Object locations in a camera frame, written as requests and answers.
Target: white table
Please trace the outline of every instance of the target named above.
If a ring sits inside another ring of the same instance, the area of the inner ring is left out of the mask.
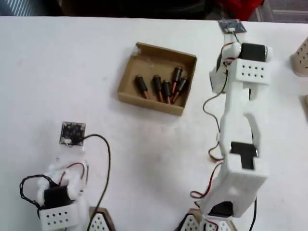
[[[296,77],[289,56],[307,37],[308,25],[245,23],[250,42],[272,46],[275,76],[263,153],[271,176],[258,193],[255,231],[301,230],[306,225],[307,114],[299,97],[308,78]],[[214,164],[215,121],[201,110],[213,95],[209,71],[223,43],[217,22],[111,18],[0,18],[0,225],[39,230],[35,207],[19,197],[22,178],[43,173],[58,155],[62,121],[87,123],[112,148],[110,185],[101,204],[119,231],[170,231],[204,190]],[[182,117],[121,103],[116,96],[134,44],[145,42],[198,57]],[[224,96],[209,104],[219,117]],[[87,195],[95,205],[107,166],[99,139],[85,142],[90,161]],[[26,194],[36,198],[36,182]],[[235,219],[248,230],[252,207]]]

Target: cardboard box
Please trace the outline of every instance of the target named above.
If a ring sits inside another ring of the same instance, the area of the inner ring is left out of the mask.
[[[197,57],[162,47],[137,43],[118,88],[120,101],[149,109],[182,115],[191,89]],[[187,77],[188,86],[176,100],[175,104],[162,103],[157,100],[153,89],[152,78],[159,75],[163,80],[172,81],[176,67],[181,67],[182,77]],[[143,98],[135,84],[135,77],[141,75],[148,88],[150,99]]]

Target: small circuit board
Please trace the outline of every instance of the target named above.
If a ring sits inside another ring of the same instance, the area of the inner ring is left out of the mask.
[[[219,20],[218,24],[224,34],[247,32],[239,19]]]
[[[60,135],[60,144],[83,146],[86,124],[63,122]]]

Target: black cable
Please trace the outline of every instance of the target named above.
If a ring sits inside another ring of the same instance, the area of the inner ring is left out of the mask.
[[[236,36],[236,32],[235,32],[235,31],[232,31],[232,33],[233,33],[233,35],[235,36],[236,41],[237,41],[238,43],[240,43],[239,39],[238,39],[237,36]]]
[[[251,223],[251,225],[250,225],[249,231],[252,231],[252,228],[254,227],[256,218],[257,218],[257,198],[255,199],[254,218],[252,219],[252,223]]]
[[[59,186],[57,183],[55,183],[50,177],[48,176],[45,176],[43,174],[38,174],[38,175],[33,175],[33,176],[28,176],[26,178],[24,178],[21,183],[19,184],[19,190],[20,190],[20,197],[26,201],[28,201],[29,203],[35,205],[35,207],[39,210],[42,209],[42,206],[39,205],[39,203],[36,201],[36,200],[30,200],[28,197],[26,197],[24,195],[24,184],[25,182],[28,180],[28,179],[31,179],[31,178],[45,178],[46,180],[48,180],[49,182],[49,187],[50,188],[53,188],[55,186]]]
[[[97,210],[98,210],[98,208],[99,208],[99,206],[100,206],[100,203],[101,203],[101,201],[102,201],[102,199],[103,199],[103,197],[104,197],[104,195],[105,195],[105,193],[106,193],[106,190],[107,190],[107,187],[108,187],[108,183],[109,183],[109,178],[110,178],[110,167],[111,167],[111,151],[110,151],[110,146],[109,146],[109,143],[108,143],[107,139],[106,139],[104,136],[99,135],[99,134],[91,134],[91,135],[85,136],[85,137],[84,137],[83,139],[81,139],[81,140],[78,140],[76,143],[79,143],[79,142],[81,142],[81,141],[83,141],[83,140],[85,140],[85,139],[87,139],[87,138],[89,138],[89,137],[92,137],[92,136],[96,136],[96,137],[101,138],[102,140],[105,141],[105,143],[106,143],[106,145],[107,145],[107,149],[108,149],[108,172],[107,172],[107,180],[106,180],[105,188],[104,188],[104,190],[103,190],[103,192],[102,192],[102,195],[101,195],[101,197],[100,197],[100,199],[99,199],[99,201],[98,201],[98,203],[97,203],[97,205],[96,205],[96,207],[95,207],[95,209],[94,209],[94,211],[93,211],[93,213],[92,213],[92,216],[91,216],[91,218],[90,218],[90,222],[89,222],[89,224],[88,224],[87,231],[90,230],[91,222],[92,222],[92,220],[93,220],[95,214],[97,213]]]
[[[220,95],[223,93],[223,91],[225,90],[226,85],[227,85],[227,80],[228,80],[228,71],[227,71],[227,73],[226,73],[226,80],[225,80],[225,82],[224,82],[224,85],[223,85],[221,91],[220,91],[217,95],[215,95],[215,96],[209,98],[208,100],[206,100],[206,101],[204,102],[203,106],[202,106],[203,111],[204,111],[206,114],[212,116],[212,117],[215,119],[216,124],[217,124],[217,128],[218,128],[218,132],[220,132],[220,127],[219,127],[218,119],[217,119],[217,117],[216,117],[214,114],[212,114],[212,113],[208,112],[207,110],[205,110],[205,105],[206,105],[208,102],[210,102],[211,100],[217,98],[218,96],[220,96]],[[210,156],[212,159],[214,159],[215,161],[222,160],[222,159],[220,159],[220,158],[215,158],[215,157],[211,154],[211,151],[213,151],[214,149],[216,149],[216,148],[218,147],[218,145],[219,145],[219,142],[217,142],[216,145],[215,145],[214,147],[212,147],[212,148],[210,148],[210,149],[208,150],[209,156]]]

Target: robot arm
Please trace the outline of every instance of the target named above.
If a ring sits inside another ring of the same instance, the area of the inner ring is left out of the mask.
[[[38,181],[37,202],[42,230],[84,231],[89,223],[89,206],[83,190],[88,164],[80,147],[61,147],[63,153],[45,173],[59,186],[50,188],[45,179]]]
[[[211,190],[200,201],[204,217],[222,220],[241,217],[269,175],[262,159],[260,124],[265,117],[272,50],[264,45],[230,41],[231,37],[234,36],[225,35],[227,43],[210,73],[214,92],[221,91],[227,82],[225,112],[217,136],[224,162]],[[241,99],[244,89],[250,89],[250,99],[246,101]],[[245,120],[253,136],[248,143],[236,134]]]

